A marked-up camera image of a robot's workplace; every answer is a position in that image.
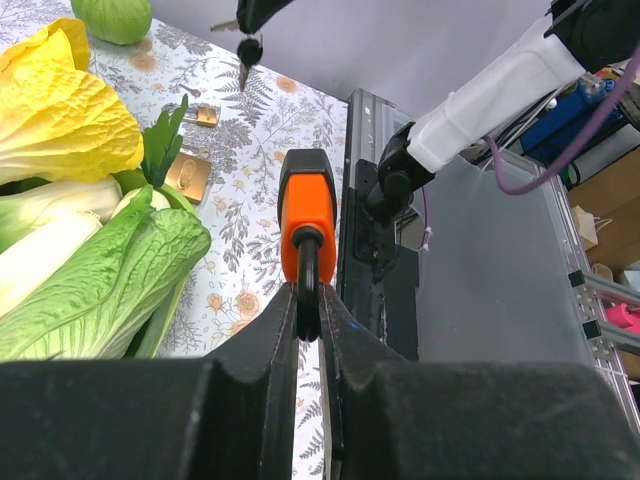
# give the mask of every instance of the yellow cabbage leaf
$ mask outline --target yellow cabbage leaf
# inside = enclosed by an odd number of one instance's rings
[[[77,69],[88,52],[82,22],[60,19],[0,57],[0,185],[96,182],[140,165],[135,118],[111,87]]]

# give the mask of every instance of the wall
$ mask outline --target wall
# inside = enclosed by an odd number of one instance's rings
[[[235,51],[236,0],[151,0],[154,16]],[[357,87],[421,115],[490,63],[550,0],[296,0],[263,29],[263,64],[333,96]]]

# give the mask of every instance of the orange gripper part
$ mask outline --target orange gripper part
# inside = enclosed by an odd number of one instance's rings
[[[331,192],[322,174],[291,175],[282,202],[281,220],[280,255],[287,281],[298,279],[298,249],[293,245],[293,234],[300,227],[313,227],[324,237],[318,252],[320,282],[330,283],[336,269],[336,234]]]

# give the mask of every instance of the floral tablecloth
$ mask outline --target floral tablecloth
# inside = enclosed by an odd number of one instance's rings
[[[68,0],[0,0],[0,50],[61,16],[73,16]],[[213,243],[190,276],[161,350],[163,356],[203,355],[255,318],[283,281],[276,201],[285,152],[324,148],[341,191],[346,104],[261,67],[242,94],[235,55],[158,21],[140,45],[92,38],[91,47],[90,70],[118,92],[141,127],[184,92],[192,105],[221,107],[216,129],[183,127],[183,151],[212,164],[197,211]],[[317,344],[304,344],[295,478],[322,473],[319,388]]]

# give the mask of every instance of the pink object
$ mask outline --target pink object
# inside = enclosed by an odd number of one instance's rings
[[[607,320],[620,328],[640,327],[640,315],[629,313],[624,303],[607,308]]]

